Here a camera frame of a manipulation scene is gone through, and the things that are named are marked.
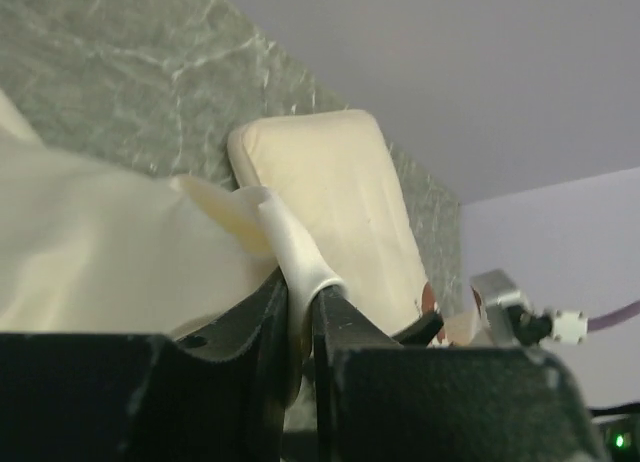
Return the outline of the cream pillow with bear print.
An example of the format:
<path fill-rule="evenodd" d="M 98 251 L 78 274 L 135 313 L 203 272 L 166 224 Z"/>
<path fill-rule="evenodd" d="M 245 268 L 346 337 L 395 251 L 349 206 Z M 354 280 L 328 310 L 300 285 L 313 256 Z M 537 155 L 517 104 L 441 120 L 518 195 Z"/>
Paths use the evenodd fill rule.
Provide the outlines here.
<path fill-rule="evenodd" d="M 388 335 L 438 308 L 401 186 L 373 116 L 346 110 L 256 120 L 228 137 L 239 186 L 274 190 Z"/>

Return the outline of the cream satin pillowcase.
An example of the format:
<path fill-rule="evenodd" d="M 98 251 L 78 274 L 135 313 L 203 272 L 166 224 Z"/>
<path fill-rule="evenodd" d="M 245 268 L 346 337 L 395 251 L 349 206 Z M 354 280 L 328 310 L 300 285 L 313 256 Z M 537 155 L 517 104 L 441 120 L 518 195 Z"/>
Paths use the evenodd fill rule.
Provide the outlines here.
<path fill-rule="evenodd" d="M 1 328 L 180 338 L 275 270 L 288 295 L 288 395 L 311 352 L 310 305 L 342 279 L 282 199 L 154 179 L 51 148 L 1 101 Z"/>

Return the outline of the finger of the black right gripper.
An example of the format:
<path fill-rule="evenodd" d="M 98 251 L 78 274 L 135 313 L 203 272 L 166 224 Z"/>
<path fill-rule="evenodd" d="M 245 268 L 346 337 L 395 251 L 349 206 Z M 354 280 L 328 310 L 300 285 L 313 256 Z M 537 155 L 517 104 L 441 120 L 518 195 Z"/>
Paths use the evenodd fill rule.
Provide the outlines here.
<path fill-rule="evenodd" d="M 445 339 L 442 315 L 437 310 L 428 311 L 412 325 L 395 334 L 393 339 L 402 345 L 440 344 Z"/>

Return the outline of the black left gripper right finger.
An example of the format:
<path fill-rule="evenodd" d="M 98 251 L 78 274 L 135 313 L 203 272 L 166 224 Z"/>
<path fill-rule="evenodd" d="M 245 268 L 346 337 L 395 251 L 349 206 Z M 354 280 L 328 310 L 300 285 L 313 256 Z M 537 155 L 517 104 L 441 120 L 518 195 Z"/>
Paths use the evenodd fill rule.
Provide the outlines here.
<path fill-rule="evenodd" d="M 321 460 L 608 459 L 552 354 L 403 346 L 333 287 L 312 310 Z"/>

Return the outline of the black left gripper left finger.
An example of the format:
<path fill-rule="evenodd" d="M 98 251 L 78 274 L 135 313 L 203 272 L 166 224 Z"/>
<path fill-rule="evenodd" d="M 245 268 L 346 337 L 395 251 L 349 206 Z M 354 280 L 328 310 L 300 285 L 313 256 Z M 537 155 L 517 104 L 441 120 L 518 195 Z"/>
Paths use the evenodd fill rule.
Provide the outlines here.
<path fill-rule="evenodd" d="M 179 340 L 1 337 L 5 461 L 275 461 L 287 378 L 287 287 L 275 272 Z"/>

